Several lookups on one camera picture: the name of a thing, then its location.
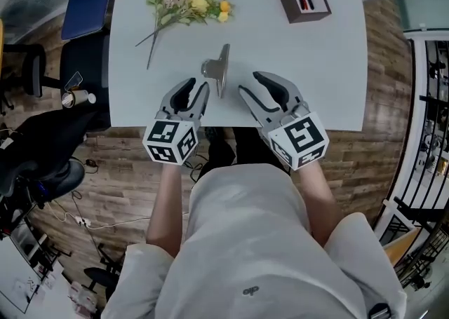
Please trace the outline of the beige cylindrical cup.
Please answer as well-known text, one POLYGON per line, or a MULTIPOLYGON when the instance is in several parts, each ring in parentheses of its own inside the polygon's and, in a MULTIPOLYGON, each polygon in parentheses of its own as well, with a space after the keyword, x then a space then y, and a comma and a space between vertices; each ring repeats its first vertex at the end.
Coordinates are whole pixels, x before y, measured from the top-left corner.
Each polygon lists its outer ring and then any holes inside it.
POLYGON ((96 96, 87 90, 70 90, 62 95, 61 103, 65 108, 72 108, 85 102, 95 104, 96 101, 96 96))

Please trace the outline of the person's left leg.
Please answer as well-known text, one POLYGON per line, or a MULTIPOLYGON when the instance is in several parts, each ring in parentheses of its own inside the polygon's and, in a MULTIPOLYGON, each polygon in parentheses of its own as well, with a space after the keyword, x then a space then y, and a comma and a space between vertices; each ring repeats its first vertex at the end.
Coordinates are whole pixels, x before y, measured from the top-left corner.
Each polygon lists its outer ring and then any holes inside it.
POLYGON ((236 155, 225 140, 225 132, 221 127, 206 127, 205 136, 209 142, 208 161, 202 167, 198 179, 213 169, 230 166, 236 155))

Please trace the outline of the black mesh office chair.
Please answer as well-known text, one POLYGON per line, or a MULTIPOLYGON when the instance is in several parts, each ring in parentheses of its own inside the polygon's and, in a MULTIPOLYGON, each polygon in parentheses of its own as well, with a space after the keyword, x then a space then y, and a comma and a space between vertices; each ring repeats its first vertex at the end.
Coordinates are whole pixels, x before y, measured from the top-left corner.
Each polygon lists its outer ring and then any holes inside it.
POLYGON ((85 175, 73 157, 76 148, 87 133, 109 127, 108 111, 61 109, 29 117, 0 148, 0 195, 18 191, 41 205, 75 190, 85 175))

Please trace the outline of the person's left forearm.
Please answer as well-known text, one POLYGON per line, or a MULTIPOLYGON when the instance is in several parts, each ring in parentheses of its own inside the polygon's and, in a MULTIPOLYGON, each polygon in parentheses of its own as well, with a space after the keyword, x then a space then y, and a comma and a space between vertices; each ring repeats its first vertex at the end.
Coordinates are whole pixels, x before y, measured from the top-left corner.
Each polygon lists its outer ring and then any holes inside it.
POLYGON ((164 164, 146 233, 146 243, 175 258, 182 242, 182 178, 180 166, 164 164))

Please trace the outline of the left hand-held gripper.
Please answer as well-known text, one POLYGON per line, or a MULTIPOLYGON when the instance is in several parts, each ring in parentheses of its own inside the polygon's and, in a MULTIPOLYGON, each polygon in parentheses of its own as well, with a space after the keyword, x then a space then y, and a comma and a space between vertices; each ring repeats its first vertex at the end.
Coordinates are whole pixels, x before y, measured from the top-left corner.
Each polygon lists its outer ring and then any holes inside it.
POLYGON ((210 86, 205 81, 187 108, 195 83, 195 78, 188 78, 169 90, 159 110, 170 115, 158 114, 147 126, 142 143, 154 162, 182 165, 197 147, 197 131, 208 104, 210 86))

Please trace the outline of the person's leg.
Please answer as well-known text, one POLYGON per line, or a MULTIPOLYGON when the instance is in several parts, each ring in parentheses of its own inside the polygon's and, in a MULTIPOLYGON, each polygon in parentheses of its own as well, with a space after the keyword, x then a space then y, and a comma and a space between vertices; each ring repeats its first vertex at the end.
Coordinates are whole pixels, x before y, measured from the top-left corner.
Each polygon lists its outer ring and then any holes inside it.
POLYGON ((230 166, 236 155, 225 140, 225 132, 221 127, 206 127, 205 136, 209 142, 208 161, 202 167, 198 179, 213 169, 230 166))
POLYGON ((233 127, 232 130, 236 140, 237 164, 270 164, 287 172, 270 147, 260 137, 257 128, 233 127))

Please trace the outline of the clear phone case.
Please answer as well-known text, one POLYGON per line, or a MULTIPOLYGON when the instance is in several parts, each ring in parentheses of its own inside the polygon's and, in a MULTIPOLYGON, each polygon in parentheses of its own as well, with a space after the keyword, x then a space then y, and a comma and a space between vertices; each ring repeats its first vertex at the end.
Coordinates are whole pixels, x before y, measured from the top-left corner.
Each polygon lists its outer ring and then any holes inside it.
POLYGON ((73 88, 77 88, 83 81, 83 77, 79 72, 75 72, 72 77, 65 84, 65 90, 69 91, 73 88))

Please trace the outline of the black stool base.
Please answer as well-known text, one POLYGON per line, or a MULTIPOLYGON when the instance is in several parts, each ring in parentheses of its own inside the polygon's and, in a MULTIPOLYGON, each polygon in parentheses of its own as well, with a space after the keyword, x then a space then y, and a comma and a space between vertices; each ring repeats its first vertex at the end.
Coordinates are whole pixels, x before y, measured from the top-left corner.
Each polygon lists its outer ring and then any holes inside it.
POLYGON ((91 284, 87 289, 96 293, 94 287, 96 284, 99 284, 104 287, 106 299, 109 299, 115 291, 119 281, 125 254, 122 254, 118 260, 114 260, 104 251, 103 243, 100 243, 97 246, 97 249, 100 253, 100 263, 104 264, 105 268, 89 267, 83 270, 84 274, 91 280, 91 284))

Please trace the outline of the white desk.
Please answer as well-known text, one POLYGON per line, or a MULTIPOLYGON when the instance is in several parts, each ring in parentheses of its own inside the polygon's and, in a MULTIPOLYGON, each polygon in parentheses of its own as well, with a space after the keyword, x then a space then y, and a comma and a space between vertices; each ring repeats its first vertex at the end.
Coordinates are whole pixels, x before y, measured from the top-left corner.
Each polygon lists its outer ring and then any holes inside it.
POLYGON ((0 317, 6 319, 83 319, 69 298, 60 262, 42 278, 10 238, 0 240, 0 317))

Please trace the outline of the person's right leg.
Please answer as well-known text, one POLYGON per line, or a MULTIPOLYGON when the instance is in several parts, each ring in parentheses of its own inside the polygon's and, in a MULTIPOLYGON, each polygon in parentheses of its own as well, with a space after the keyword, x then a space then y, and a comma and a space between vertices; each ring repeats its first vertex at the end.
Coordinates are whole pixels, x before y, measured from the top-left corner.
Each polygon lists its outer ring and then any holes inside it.
POLYGON ((270 164, 287 172, 270 147, 260 137, 257 128, 233 127, 232 130, 236 140, 237 164, 270 164))

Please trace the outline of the person's white shirt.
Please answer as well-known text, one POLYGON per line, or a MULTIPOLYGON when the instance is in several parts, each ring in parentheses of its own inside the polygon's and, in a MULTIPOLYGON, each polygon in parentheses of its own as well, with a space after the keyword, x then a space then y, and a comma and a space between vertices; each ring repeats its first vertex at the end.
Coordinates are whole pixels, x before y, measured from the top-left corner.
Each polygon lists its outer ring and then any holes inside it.
POLYGON ((406 293, 366 216, 343 215, 322 247, 299 189, 270 164, 206 173, 177 256, 128 246, 101 319, 404 319, 406 293))

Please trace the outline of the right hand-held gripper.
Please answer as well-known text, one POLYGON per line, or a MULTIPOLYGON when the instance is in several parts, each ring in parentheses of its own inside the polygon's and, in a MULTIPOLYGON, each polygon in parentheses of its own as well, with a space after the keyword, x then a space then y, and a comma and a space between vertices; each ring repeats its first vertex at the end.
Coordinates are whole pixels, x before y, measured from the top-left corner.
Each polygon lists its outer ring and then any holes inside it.
POLYGON ((329 145, 326 130, 318 114, 301 103, 297 86, 270 72, 255 71, 253 77, 277 105, 268 107, 245 86, 239 86, 239 95, 262 126, 262 134, 274 154, 294 171, 324 157, 329 145), (281 117, 281 110, 293 111, 281 117))

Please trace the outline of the orange wooden board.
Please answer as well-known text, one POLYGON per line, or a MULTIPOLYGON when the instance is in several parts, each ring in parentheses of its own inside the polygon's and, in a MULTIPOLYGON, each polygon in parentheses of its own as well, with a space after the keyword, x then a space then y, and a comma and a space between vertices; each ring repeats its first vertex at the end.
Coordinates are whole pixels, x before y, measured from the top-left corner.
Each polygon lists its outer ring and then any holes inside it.
POLYGON ((383 246, 383 249, 386 252, 392 266, 395 266, 400 262, 401 258, 406 254, 419 232, 420 230, 415 228, 400 238, 397 238, 383 246))

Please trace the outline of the black metal railing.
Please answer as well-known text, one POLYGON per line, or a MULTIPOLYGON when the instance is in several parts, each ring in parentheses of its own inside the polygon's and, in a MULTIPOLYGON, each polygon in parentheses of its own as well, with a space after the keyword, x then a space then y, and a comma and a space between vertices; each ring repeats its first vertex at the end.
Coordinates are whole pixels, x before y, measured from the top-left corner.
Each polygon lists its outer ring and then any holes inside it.
POLYGON ((384 246, 420 230, 394 266, 403 287, 417 288, 449 244, 449 36, 409 40, 413 50, 409 124, 375 234, 384 246))

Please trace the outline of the person's right forearm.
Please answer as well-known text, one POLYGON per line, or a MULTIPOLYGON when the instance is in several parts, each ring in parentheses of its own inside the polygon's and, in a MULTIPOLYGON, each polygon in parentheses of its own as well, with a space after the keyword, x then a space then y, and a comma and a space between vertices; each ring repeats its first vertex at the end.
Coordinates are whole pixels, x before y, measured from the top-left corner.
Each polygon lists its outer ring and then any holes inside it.
POLYGON ((307 209, 309 225, 314 239, 324 247, 331 233, 343 219, 318 161, 297 170, 300 193, 307 209))

